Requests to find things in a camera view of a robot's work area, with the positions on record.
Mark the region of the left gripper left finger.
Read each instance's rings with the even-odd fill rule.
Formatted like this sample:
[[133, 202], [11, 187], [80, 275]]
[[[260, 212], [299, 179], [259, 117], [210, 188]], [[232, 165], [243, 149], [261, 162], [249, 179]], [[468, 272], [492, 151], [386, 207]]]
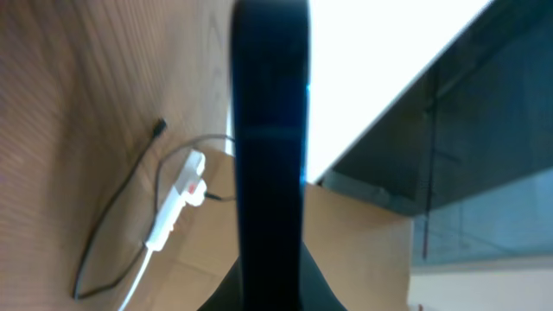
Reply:
[[198, 311], [242, 311], [241, 268], [237, 259]]

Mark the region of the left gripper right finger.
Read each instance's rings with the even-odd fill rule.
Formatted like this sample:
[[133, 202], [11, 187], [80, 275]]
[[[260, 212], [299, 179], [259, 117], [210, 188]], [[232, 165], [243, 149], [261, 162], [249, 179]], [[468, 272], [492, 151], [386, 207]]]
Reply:
[[300, 298], [303, 311], [346, 311], [305, 244], [300, 255]]

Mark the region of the blue Galaxy smartphone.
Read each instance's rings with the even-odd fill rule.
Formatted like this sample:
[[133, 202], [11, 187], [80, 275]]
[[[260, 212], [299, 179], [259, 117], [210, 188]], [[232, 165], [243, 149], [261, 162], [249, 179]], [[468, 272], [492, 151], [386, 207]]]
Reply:
[[230, 65], [246, 310], [302, 306], [308, 57], [308, 2], [233, 5]]

